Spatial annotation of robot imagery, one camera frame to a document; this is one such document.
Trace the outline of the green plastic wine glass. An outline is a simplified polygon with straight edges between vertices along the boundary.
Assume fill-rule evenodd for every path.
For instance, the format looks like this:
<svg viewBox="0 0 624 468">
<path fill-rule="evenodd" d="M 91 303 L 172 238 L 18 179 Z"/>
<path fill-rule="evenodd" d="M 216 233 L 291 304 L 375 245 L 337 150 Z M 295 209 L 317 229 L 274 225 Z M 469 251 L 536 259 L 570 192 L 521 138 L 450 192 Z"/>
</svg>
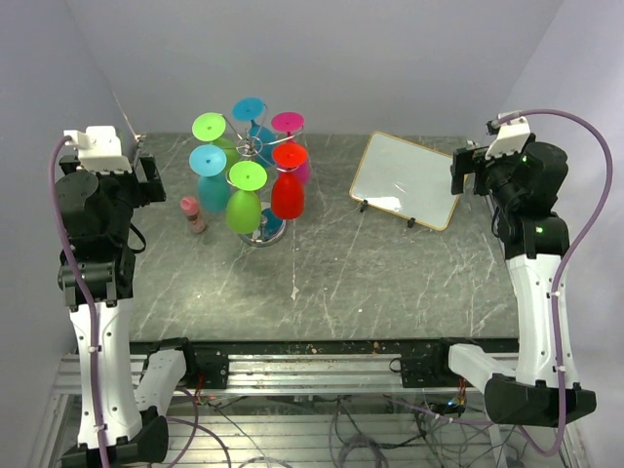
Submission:
<svg viewBox="0 0 624 468">
<path fill-rule="evenodd" d="M 191 169 L 201 176 L 227 172 L 241 155 L 236 142 L 225 135 L 226 118 L 217 112 L 206 112 L 195 118 L 191 132 L 201 142 L 189 156 Z"/>
</svg>

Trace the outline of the blue plastic wine glass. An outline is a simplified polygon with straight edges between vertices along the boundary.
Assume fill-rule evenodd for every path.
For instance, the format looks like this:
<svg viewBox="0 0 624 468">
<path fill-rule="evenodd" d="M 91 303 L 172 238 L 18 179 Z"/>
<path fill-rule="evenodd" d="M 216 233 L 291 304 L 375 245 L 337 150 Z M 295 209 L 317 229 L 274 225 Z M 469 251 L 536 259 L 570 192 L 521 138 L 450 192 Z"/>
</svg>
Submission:
<svg viewBox="0 0 624 468">
<path fill-rule="evenodd" d="M 273 167 L 272 150 L 276 138 L 264 126 L 267 115 L 265 102 L 259 97 L 245 97 L 234 105 L 232 115 L 237 121 L 248 121 L 251 124 L 242 142 L 244 154 L 265 169 Z"/>
</svg>

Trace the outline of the red plastic wine glass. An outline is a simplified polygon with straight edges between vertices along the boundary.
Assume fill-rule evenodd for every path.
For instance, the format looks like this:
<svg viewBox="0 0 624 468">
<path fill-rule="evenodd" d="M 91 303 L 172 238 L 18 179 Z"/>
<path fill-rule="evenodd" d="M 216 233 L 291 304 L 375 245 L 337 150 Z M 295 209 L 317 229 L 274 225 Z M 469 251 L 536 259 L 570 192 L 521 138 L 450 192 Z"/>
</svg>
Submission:
<svg viewBox="0 0 624 468">
<path fill-rule="evenodd" d="M 296 142 L 283 142 L 272 151 L 278 178 L 271 191 L 271 210 L 280 219 L 296 219 L 304 212 L 305 192 L 295 171 L 308 160 L 307 150 Z"/>
</svg>

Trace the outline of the pink plastic wine glass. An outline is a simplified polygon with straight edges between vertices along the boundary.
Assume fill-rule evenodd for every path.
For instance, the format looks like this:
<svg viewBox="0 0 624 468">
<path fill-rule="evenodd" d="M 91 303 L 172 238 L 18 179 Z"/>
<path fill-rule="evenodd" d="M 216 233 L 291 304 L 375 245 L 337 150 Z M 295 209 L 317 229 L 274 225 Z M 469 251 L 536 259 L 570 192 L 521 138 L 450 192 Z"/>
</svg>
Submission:
<svg viewBox="0 0 624 468">
<path fill-rule="evenodd" d="M 285 134 L 290 141 L 296 142 L 296 136 L 304 129 L 304 116 L 295 111 L 284 111 L 276 114 L 271 120 L 272 128 L 278 133 Z M 311 177 L 310 159 L 294 171 L 294 175 L 307 184 Z"/>
</svg>

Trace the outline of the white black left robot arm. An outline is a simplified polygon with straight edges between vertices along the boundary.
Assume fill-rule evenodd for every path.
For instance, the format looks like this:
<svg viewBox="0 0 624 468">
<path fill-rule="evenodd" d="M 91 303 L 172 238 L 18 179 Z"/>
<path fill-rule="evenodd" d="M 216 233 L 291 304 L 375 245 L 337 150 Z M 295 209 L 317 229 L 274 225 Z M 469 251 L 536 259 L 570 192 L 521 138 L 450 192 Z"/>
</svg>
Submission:
<svg viewBox="0 0 624 468">
<path fill-rule="evenodd" d="M 198 377 L 186 338 L 153 345 L 133 383 L 129 325 L 138 251 L 129 245 L 134 211 L 163 202 L 155 159 L 137 157 L 144 171 L 94 173 L 65 156 L 52 200 L 62 242 L 58 285 L 78 343 L 82 414 L 75 448 L 64 467 L 130 467 L 165 460 L 166 413 L 177 387 Z"/>
</svg>

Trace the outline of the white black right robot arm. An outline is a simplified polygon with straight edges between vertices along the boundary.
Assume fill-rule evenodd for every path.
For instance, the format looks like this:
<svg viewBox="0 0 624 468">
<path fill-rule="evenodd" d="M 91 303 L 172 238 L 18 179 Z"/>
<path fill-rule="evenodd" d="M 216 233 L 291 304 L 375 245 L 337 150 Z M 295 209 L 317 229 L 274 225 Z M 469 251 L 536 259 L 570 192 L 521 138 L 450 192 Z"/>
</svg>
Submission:
<svg viewBox="0 0 624 468">
<path fill-rule="evenodd" d="M 488 159 L 486 149 L 452 155 L 451 191 L 474 175 L 477 195 L 496 206 L 495 233 L 503 245 L 517 300 L 519 355 L 508 368 L 470 344 L 453 344 L 433 358 L 431 377 L 452 385 L 461 376 L 478 388 L 489 418 L 499 424 L 555 428 L 595 411 L 596 394 L 582 388 L 572 360 L 565 279 L 558 269 L 569 250 L 566 222 L 554 213 L 567 156 L 546 142 L 529 142 L 510 156 Z"/>
</svg>

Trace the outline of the chrome wine glass rack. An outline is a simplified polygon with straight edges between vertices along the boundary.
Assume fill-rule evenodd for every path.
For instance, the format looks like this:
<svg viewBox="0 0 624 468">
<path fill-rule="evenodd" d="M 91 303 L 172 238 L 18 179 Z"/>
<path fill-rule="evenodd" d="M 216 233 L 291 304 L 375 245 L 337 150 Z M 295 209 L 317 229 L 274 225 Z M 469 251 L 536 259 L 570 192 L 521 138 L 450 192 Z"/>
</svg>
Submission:
<svg viewBox="0 0 624 468">
<path fill-rule="evenodd" d="M 278 133 L 271 126 L 271 120 L 267 123 L 267 119 L 269 117 L 269 111 L 267 106 L 267 115 L 264 120 L 264 126 L 267 127 L 274 135 L 275 135 L 275 146 L 273 149 L 283 142 L 292 142 L 286 137 L 285 134 Z M 236 137 L 235 142 L 237 144 L 237 150 L 241 155 L 242 161 L 254 161 L 244 154 L 244 151 L 241 149 L 242 142 L 244 137 L 246 136 L 247 130 L 244 130 L 243 133 L 239 132 L 236 127 L 226 118 L 228 127 L 234 132 Z M 274 163 L 273 167 L 265 169 L 267 171 L 268 179 L 267 181 L 273 183 L 277 180 L 278 176 L 278 168 Z M 261 221 L 259 227 L 251 234 L 241 235 L 239 234 L 240 240 L 248 246 L 255 248 L 266 248 L 272 245 L 277 244 L 280 240 L 282 240 L 287 232 L 288 221 L 279 219 L 274 216 L 270 209 L 270 202 L 266 200 L 268 196 L 268 188 L 264 186 L 257 191 L 258 198 L 261 203 Z"/>
</svg>

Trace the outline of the pink capped spice bottle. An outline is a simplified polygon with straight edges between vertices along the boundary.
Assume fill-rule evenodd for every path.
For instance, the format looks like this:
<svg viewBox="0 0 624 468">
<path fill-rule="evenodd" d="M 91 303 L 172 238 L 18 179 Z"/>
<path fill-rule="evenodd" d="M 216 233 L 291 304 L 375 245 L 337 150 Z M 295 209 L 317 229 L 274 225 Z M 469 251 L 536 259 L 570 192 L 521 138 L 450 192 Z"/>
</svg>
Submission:
<svg viewBox="0 0 624 468">
<path fill-rule="evenodd" d="M 190 196 L 183 197 L 179 202 L 179 206 L 186 216 L 189 229 L 193 233 L 199 234 L 207 229 L 207 224 L 201 215 L 200 205 L 196 198 Z"/>
</svg>

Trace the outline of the yellow framed whiteboard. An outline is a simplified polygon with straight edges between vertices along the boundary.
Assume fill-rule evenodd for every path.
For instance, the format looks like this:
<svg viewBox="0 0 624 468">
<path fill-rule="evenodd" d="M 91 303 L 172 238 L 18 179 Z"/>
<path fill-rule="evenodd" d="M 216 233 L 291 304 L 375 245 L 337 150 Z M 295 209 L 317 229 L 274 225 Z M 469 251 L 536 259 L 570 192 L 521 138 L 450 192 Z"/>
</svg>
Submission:
<svg viewBox="0 0 624 468">
<path fill-rule="evenodd" d="M 451 163 L 452 157 L 443 152 L 374 132 L 349 195 L 412 224 L 444 231 L 459 200 L 450 191 Z"/>
</svg>

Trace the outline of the aluminium mounting rail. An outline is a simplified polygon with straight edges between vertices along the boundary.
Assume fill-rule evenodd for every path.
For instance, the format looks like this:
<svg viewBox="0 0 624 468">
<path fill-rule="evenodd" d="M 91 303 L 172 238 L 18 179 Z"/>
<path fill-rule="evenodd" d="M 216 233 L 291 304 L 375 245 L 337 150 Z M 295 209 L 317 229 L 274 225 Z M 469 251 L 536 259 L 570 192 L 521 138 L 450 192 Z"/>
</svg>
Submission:
<svg viewBox="0 0 624 468">
<path fill-rule="evenodd" d="M 455 388 L 457 375 L 400 374 L 399 355 L 232 355 L 225 384 L 204 379 L 210 395 L 411 393 Z"/>
</svg>

